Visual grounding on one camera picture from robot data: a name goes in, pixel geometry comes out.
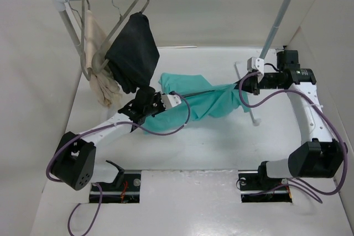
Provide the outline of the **teal t shirt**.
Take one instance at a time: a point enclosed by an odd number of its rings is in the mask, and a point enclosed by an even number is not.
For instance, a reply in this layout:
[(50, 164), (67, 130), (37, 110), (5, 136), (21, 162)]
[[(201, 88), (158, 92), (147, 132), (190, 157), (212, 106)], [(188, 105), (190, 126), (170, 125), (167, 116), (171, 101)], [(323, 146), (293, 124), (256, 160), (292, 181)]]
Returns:
[[(211, 88), (213, 85), (202, 75), (177, 75), (163, 73), (159, 83), (162, 92), (172, 91), (182, 95), (186, 92), (198, 91), (200, 89)], [(221, 118), (227, 116), (238, 107), (242, 107), (244, 112), (249, 112), (240, 100), (239, 93), (225, 95), (221, 98), (193, 97), (186, 99), (191, 108), (189, 121), (197, 122), (208, 116)], [(165, 132), (182, 126), (188, 117), (188, 107), (182, 102), (177, 107), (157, 114), (155, 117), (148, 117), (143, 127), (153, 132)]]

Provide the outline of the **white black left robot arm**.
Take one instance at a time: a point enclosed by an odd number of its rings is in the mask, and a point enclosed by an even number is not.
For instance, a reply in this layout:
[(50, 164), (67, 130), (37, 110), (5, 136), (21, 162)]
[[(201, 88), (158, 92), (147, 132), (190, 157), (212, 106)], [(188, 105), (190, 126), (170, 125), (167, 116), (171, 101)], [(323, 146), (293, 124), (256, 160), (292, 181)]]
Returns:
[(170, 107), (169, 96), (153, 89), (138, 90), (131, 100), (111, 118), (82, 133), (66, 132), (46, 168), (46, 176), (62, 182), (75, 191), (97, 179), (96, 151), (117, 138), (143, 125), (147, 117)]

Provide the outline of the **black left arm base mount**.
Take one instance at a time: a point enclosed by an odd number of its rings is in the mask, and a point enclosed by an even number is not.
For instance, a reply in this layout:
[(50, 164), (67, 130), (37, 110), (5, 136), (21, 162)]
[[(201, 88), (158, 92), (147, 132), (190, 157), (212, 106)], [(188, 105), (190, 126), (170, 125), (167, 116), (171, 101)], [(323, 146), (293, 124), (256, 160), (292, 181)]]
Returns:
[(140, 170), (125, 170), (109, 160), (96, 164), (88, 200), (90, 203), (139, 203), (141, 180)]

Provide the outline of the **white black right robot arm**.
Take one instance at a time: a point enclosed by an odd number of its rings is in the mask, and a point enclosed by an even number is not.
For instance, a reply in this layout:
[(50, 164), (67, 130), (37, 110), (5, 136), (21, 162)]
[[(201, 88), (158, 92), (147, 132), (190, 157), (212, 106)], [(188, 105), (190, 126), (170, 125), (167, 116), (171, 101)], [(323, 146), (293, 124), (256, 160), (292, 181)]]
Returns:
[(248, 73), (236, 82), (235, 88), (240, 97), (243, 92), (258, 95), (261, 90), (274, 91), (253, 107), (285, 93), (290, 99), (299, 126), (301, 145), (286, 159), (262, 162), (251, 183), (259, 190), (267, 190), (276, 181), (299, 180), (300, 184), (315, 191), (316, 188), (305, 182), (305, 178), (331, 179), (342, 168), (342, 176), (336, 188), (322, 194), (329, 196), (338, 193), (347, 174), (347, 146), (322, 112), (313, 70), (300, 66), (296, 50), (277, 53), (276, 72), (265, 72), (264, 67), (263, 59), (248, 59)]

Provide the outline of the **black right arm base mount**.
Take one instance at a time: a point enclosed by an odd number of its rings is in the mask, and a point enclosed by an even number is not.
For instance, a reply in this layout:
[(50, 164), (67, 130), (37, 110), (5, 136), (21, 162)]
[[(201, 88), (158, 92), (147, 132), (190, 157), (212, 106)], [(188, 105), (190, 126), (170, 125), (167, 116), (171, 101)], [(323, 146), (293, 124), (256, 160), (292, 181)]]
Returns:
[(242, 203), (292, 203), (290, 189), (284, 179), (267, 176), (266, 162), (256, 170), (238, 171), (236, 187)]

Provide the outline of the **grey clothes hanger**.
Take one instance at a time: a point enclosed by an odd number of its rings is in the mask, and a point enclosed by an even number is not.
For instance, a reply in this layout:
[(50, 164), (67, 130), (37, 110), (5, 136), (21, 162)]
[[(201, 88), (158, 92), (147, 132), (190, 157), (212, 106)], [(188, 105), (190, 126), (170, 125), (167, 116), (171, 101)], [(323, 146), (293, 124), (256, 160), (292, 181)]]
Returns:
[(239, 87), (238, 83), (223, 84), (212, 86), (211, 88), (200, 89), (198, 91), (186, 92), (182, 96), (184, 98), (193, 98), (193, 97), (210, 97), (210, 98), (221, 98), (225, 95), (238, 94)]

